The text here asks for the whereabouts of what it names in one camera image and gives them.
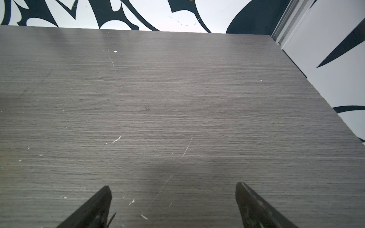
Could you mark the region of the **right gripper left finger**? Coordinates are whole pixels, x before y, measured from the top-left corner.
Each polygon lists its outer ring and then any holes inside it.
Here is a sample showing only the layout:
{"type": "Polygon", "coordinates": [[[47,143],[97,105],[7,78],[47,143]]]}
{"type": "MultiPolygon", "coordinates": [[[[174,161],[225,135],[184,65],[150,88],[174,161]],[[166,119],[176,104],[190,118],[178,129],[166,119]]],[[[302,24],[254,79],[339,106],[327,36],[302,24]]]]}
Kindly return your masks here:
{"type": "Polygon", "coordinates": [[[109,186],[102,187],[57,228],[108,228],[112,221],[108,220],[111,200],[109,186]]]}

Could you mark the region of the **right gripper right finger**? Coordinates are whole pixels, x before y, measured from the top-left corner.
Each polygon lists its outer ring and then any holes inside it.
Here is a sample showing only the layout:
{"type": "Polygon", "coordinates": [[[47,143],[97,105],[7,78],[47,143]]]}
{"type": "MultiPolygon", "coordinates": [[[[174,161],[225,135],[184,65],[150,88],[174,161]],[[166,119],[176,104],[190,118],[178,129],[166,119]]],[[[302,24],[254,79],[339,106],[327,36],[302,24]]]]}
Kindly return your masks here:
{"type": "Polygon", "coordinates": [[[236,184],[235,198],[245,228],[296,228],[246,183],[236,184]]]}

